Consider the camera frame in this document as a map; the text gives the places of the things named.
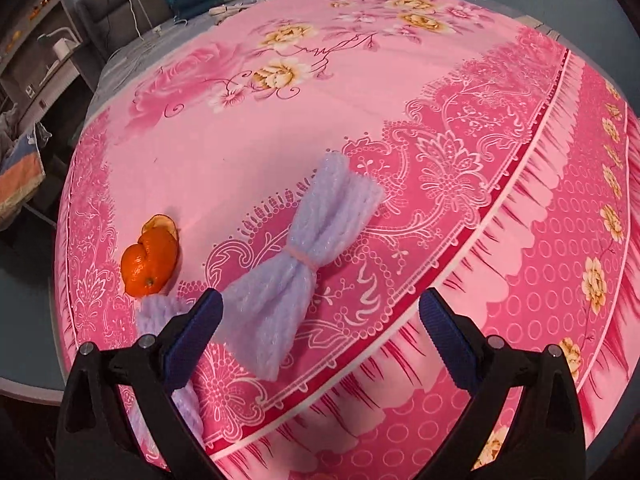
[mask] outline lavender fabric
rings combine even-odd
[[[282,251],[231,283],[213,341],[224,343],[256,377],[274,381],[305,317],[316,287],[313,267],[334,261],[354,243],[383,199],[383,189],[349,170],[349,159],[329,153],[300,201]]]
[[[190,309],[186,302],[178,298],[162,296],[161,294],[153,294],[142,298],[140,303],[140,309],[136,312],[138,336],[144,334],[158,335],[173,316],[187,313]],[[171,398],[193,436],[204,447],[202,439],[204,426],[200,417],[200,403],[191,381],[184,388],[175,390],[171,394]],[[155,446],[137,402],[134,403],[129,413],[129,421],[141,446],[145,443],[148,447]]]

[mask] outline blue gripper pad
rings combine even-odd
[[[164,356],[164,387],[172,392],[186,386],[204,349],[222,321],[222,295],[208,288],[190,310],[193,314]]]
[[[418,312],[454,384],[471,395],[475,394],[480,387],[476,356],[456,325],[452,317],[455,314],[431,288],[420,296]]]

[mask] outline white cable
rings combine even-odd
[[[142,34],[140,34],[140,29],[138,28],[138,20],[136,19],[136,13],[133,11],[133,2],[131,0],[129,0],[129,8],[131,9],[131,15],[133,16],[133,23],[136,26],[136,32],[138,33],[138,37],[142,41],[145,41],[144,38],[142,37]]]
[[[142,9],[142,12],[145,15],[146,22],[149,24],[149,28],[154,28],[154,26],[151,23],[151,20],[149,19],[149,15],[146,13],[146,9],[145,9],[145,6],[142,4],[142,1],[141,0],[137,0],[137,1],[140,4],[140,8]]]

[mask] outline bed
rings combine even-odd
[[[487,335],[561,345],[592,442],[640,355],[640,134],[615,83],[555,40],[490,0],[238,0],[123,48],[63,190],[66,369],[84,341],[135,341],[118,262],[141,222],[177,221],[170,294],[195,301],[281,250],[319,158],[337,150],[385,201],[320,272],[277,381],[207,348],[193,385],[218,466],[230,478],[411,478],[468,399],[417,319],[427,286]]]

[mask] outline orange item on shelf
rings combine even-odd
[[[138,243],[122,254],[120,274],[124,290],[134,298],[157,294],[167,284],[178,262],[175,223],[156,215],[142,228]]]

